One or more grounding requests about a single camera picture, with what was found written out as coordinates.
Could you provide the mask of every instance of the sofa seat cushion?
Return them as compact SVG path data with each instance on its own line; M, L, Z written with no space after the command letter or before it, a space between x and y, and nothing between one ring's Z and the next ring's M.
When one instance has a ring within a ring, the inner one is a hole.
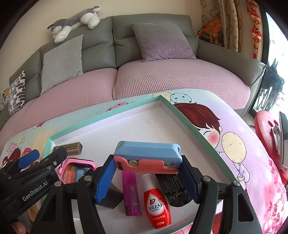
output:
M103 102L113 101L117 70L104 68L65 81L32 99L8 119L0 132L0 144L17 133L58 116Z
M233 109L248 102L250 89L230 71L196 59L165 59L143 63L126 63L118 70L113 98L121 99L181 88L213 92Z

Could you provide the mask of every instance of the sofa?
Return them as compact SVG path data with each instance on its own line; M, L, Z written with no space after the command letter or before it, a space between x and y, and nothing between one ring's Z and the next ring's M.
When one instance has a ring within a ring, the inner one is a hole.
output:
M177 24L197 59L143 63L130 26L138 22ZM1 150L13 135L55 117L103 102L165 90L205 89L243 116L266 68L258 60L196 38L186 15L111 16L94 29L82 26L71 31L63 43L82 34L82 76L40 95L43 56L62 44L50 42L35 51L9 78L11 84L25 70L26 105L12 117L8 115L8 105L0 113Z

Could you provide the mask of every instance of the purple lighter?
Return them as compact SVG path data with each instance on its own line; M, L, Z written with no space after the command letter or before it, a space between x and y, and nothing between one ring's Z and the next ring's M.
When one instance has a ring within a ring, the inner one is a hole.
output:
M135 172L122 171L122 183L126 216L141 215Z

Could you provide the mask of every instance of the patterned curtain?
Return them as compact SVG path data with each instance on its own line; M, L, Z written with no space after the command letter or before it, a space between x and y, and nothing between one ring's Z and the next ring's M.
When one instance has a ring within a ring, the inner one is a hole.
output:
M224 47L242 52L244 40L243 10L240 0L200 0L202 25L213 18L222 20Z

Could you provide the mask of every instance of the gray leather sofa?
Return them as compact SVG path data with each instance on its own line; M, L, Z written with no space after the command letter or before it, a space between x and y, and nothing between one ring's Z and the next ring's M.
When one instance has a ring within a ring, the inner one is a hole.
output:
M140 48L130 27L130 23L137 22L177 24L198 59L229 70L250 87L251 94L246 107L235 110L240 116L246 114L258 90L266 65L241 53L196 38L189 16L136 14L107 17L102 19L100 24L92 30L83 26L71 31L63 43L83 34L82 66L84 73L102 68L119 68L128 62L142 59ZM10 77L11 84L22 70L26 71L26 102L40 96L43 55L61 44L50 42L40 47ZM7 113L6 105L0 113L0 129L8 119Z

